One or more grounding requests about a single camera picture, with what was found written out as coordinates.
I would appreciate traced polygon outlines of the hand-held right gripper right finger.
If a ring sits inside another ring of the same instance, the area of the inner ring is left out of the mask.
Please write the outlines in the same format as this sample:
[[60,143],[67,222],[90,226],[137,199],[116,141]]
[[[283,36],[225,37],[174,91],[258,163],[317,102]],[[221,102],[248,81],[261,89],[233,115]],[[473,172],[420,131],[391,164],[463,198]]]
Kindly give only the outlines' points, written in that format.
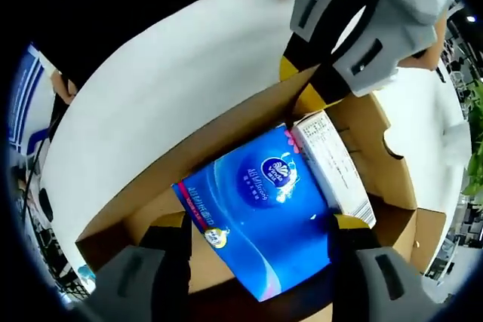
[[421,274],[393,247],[383,247],[362,220],[331,217],[333,321],[428,321]]

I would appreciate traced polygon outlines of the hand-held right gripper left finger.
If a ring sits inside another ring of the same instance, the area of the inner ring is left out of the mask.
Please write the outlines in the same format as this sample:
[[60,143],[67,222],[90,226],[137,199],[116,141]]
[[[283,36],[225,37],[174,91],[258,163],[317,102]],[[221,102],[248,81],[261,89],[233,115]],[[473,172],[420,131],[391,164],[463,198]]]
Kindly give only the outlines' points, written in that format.
[[92,321],[185,321],[192,255],[186,213],[159,217],[137,246],[117,252],[97,273],[86,302]]

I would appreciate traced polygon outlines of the person's left hand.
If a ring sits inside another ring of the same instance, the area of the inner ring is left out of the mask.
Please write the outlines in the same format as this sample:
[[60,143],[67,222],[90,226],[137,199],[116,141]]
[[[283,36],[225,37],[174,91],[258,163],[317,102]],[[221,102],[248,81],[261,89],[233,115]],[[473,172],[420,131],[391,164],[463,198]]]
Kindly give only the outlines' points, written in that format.
[[436,42],[428,47],[423,52],[422,56],[414,58],[412,67],[418,69],[427,69],[429,71],[434,71],[437,68],[444,47],[446,29],[447,20],[445,17],[442,17],[435,24],[435,32],[437,35]]

